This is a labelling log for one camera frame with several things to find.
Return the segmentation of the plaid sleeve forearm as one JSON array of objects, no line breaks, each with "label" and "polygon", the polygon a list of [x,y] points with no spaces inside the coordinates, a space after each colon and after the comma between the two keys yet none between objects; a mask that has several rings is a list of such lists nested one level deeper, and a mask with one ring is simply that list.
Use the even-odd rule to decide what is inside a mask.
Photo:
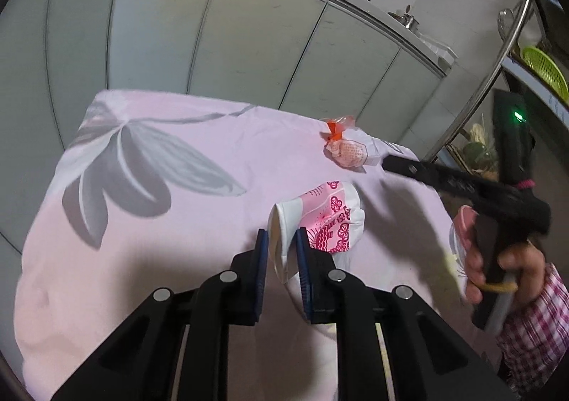
[{"label": "plaid sleeve forearm", "polygon": [[553,264],[538,298],[507,317],[497,343],[520,398],[568,397],[568,290]]}]

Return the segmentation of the person's right hand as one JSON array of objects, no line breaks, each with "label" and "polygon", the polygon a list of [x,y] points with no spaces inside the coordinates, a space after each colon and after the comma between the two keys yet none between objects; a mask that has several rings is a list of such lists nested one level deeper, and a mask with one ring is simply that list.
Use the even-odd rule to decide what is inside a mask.
[{"label": "person's right hand", "polygon": [[[459,208],[453,225],[465,251],[464,270],[467,277],[465,295],[473,305],[482,300],[480,287],[485,284],[483,258],[477,249],[474,222],[477,213],[468,205]],[[512,310],[520,310],[534,302],[545,284],[544,254],[530,241],[512,245],[500,253],[498,264],[505,271],[519,273],[519,283],[512,302]]]}]

